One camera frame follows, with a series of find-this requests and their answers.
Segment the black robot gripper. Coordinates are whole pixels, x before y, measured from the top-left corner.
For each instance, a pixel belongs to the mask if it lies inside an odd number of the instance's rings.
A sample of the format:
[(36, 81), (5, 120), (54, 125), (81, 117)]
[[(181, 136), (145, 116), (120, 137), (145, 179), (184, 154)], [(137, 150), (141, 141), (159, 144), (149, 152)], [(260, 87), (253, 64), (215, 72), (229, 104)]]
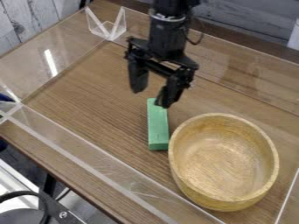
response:
[(168, 109), (189, 86), (199, 64), (185, 56), (191, 13), (189, 9), (165, 11), (152, 8), (149, 12), (149, 37), (127, 39), (129, 87), (135, 94), (148, 86), (149, 72), (160, 74), (165, 79), (155, 105)]

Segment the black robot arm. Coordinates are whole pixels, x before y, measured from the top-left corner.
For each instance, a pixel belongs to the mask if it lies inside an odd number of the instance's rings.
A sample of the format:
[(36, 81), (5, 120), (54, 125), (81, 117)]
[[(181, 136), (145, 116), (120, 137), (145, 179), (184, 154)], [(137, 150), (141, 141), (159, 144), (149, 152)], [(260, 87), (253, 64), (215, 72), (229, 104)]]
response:
[(153, 0), (149, 10), (149, 37), (127, 39), (125, 59), (128, 80), (133, 93), (148, 86), (153, 72), (165, 78), (165, 84), (155, 98), (155, 105), (168, 109), (191, 87), (199, 64), (185, 55), (185, 44), (197, 45), (188, 39), (192, 8), (201, 0)]

